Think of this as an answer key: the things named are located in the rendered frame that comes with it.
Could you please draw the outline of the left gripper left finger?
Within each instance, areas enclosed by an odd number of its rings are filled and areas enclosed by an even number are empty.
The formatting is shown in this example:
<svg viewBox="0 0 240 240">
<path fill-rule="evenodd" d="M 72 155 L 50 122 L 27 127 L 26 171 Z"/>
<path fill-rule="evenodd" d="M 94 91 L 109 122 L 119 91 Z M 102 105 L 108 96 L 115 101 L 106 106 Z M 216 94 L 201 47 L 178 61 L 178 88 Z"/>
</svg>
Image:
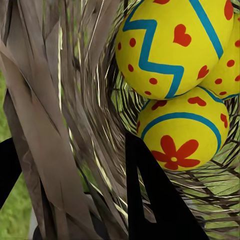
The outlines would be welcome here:
<svg viewBox="0 0 240 240">
<path fill-rule="evenodd" d="M 13 138 L 0 143 L 0 210 L 22 172 Z"/>
</svg>

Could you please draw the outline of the wicker basket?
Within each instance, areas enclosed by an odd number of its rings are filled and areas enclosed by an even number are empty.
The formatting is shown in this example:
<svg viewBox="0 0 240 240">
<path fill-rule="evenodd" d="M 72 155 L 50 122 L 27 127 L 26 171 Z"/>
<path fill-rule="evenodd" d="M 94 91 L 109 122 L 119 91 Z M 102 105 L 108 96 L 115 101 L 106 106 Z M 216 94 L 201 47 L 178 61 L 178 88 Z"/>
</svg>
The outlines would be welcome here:
<svg viewBox="0 0 240 240">
<path fill-rule="evenodd" d="M 137 120 L 147 100 L 117 89 L 120 72 L 116 61 L 116 38 L 122 20 L 140 0 L 0 0 L 0 68 L 6 81 L 3 108 L 30 195 L 42 240 L 104 240 L 93 226 L 90 212 L 98 217 L 110 240 L 129 240 L 126 133 L 137 136 Z M 240 6 L 231 2 L 240 10 Z M 67 9 L 69 6 L 70 21 Z M 74 32 L 74 20 L 77 27 Z M 87 44 L 85 46 L 85 30 Z M 78 52 L 75 56 L 75 49 Z M 61 94 L 64 90 L 64 98 Z M 122 110 L 111 96 L 121 91 Z M 235 171 L 240 161 L 240 95 L 224 100 L 229 131 L 218 155 L 231 151 L 219 162 L 214 156 L 207 165 L 190 170 L 162 170 L 186 200 L 187 206 L 211 205 L 222 210 L 189 210 L 198 223 L 230 222 L 239 226 L 204 228 L 240 240 L 227 232 L 240 231 L 240 189 L 216 195 L 208 184 L 240 180 Z M 121 117 L 125 116 L 129 125 Z M 223 151 L 225 146 L 233 146 Z M 83 170 L 91 171 L 99 189 Z M 82 187 L 84 177 L 91 200 Z M 203 170 L 221 170 L 209 174 Z M 144 185 L 139 167 L 138 180 Z M 202 174 L 202 176 L 195 176 Z M 231 177 L 204 181 L 211 177 Z M 183 190 L 192 189 L 206 197 Z M 141 191 L 144 218 L 157 223 L 147 192 Z M 98 192 L 104 197 L 101 199 Z M 213 215 L 230 217 L 218 218 Z M 213 217 L 205 220 L 202 216 Z M 210 240 L 219 240 L 209 236 Z"/>
</svg>

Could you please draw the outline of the easter egg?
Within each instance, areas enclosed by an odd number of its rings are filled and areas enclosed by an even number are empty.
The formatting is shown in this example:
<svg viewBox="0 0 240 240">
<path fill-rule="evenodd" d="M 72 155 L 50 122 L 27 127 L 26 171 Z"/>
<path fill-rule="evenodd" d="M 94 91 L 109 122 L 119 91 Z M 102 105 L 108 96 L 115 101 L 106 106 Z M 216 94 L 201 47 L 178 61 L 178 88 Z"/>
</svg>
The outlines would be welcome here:
<svg viewBox="0 0 240 240">
<path fill-rule="evenodd" d="M 198 86 L 214 92 L 222 101 L 240 95 L 240 13 L 234 12 L 232 33 L 222 57 Z"/>
<path fill-rule="evenodd" d="M 140 0 L 116 36 L 120 75 L 145 99 L 179 97 L 214 69 L 233 25 L 231 0 Z"/>
<path fill-rule="evenodd" d="M 230 116 L 214 92 L 196 86 L 173 99 L 146 100 L 136 134 L 163 169 L 195 170 L 220 153 L 230 130 Z"/>
</svg>

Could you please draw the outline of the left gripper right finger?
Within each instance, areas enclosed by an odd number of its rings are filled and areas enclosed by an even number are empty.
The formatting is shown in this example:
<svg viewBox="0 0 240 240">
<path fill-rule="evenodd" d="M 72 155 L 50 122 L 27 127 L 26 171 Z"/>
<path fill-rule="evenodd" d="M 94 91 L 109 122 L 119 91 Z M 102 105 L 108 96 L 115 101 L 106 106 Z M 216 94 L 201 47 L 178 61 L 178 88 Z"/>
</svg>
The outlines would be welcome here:
<svg viewBox="0 0 240 240">
<path fill-rule="evenodd" d="M 144 141 L 130 133 L 125 162 L 129 240 L 211 240 Z M 137 167 L 156 223 L 145 218 Z"/>
</svg>

